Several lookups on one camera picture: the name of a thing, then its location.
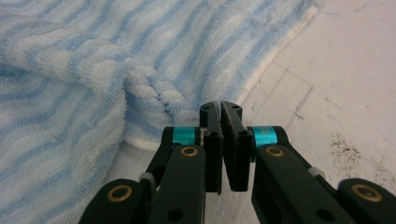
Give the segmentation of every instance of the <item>towel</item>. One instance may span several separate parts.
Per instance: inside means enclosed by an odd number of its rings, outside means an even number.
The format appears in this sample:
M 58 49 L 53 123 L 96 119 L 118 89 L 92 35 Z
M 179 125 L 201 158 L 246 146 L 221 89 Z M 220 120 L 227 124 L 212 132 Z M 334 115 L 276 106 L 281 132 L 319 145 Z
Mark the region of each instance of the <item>towel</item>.
M 313 0 L 0 0 L 0 223 L 77 223 L 121 142 L 241 102 Z

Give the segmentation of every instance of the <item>white surface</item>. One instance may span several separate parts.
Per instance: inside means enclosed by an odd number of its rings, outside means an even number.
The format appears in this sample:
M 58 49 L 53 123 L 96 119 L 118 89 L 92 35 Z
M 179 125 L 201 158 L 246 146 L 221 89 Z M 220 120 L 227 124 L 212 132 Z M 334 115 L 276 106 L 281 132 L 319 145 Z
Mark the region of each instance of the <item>white surface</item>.
M 396 193 L 395 24 L 395 1 L 329 0 L 262 74 L 244 123 L 283 126 L 334 187 L 359 176 Z M 152 155 L 124 147 L 107 181 L 137 179 Z M 206 195 L 205 223 L 258 223 L 251 191 L 227 187 Z

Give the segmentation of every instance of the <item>terry cloth fabric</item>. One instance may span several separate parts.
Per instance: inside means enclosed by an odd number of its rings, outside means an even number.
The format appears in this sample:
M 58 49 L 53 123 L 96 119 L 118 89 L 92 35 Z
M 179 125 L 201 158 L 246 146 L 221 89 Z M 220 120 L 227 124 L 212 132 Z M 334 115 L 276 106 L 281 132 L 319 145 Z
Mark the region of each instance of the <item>terry cloth fabric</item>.
M 76 223 L 122 141 L 240 102 L 313 0 L 0 0 L 0 223 Z

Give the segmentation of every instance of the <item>blue striped towel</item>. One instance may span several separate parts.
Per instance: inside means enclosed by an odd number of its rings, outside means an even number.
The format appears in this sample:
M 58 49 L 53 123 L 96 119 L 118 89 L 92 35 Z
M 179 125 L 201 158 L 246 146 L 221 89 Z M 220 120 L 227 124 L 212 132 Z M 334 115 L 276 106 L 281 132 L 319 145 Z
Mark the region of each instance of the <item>blue striped towel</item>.
M 78 222 L 120 142 L 240 102 L 316 5 L 0 0 L 0 223 Z

